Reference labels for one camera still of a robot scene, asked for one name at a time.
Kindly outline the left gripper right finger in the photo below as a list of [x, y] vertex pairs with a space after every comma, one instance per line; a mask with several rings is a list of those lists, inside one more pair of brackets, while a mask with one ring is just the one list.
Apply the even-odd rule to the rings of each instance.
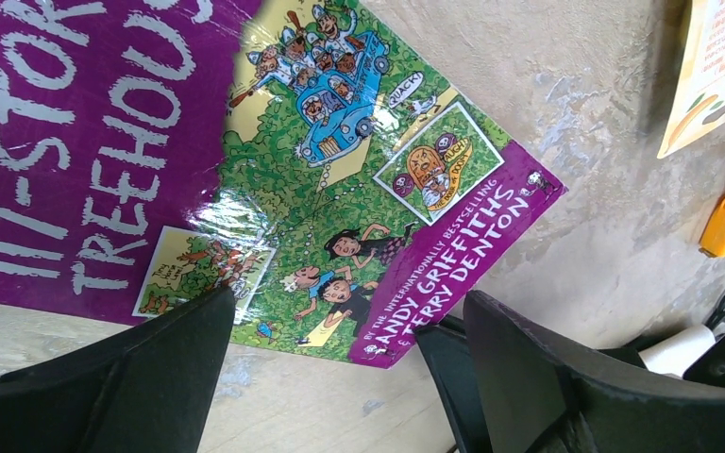
[[725, 335], [676, 377], [474, 291], [416, 338], [459, 452], [725, 452]]

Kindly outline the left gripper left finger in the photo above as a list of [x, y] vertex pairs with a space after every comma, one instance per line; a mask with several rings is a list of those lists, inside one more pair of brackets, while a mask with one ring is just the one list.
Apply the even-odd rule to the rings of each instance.
[[195, 452], [235, 317], [229, 289], [0, 377], [0, 452]]

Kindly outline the purple paperback book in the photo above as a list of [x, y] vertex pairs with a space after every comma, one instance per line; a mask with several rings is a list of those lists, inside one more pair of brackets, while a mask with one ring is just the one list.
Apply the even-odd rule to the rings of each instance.
[[0, 304], [389, 368], [564, 192], [356, 1], [0, 1]]

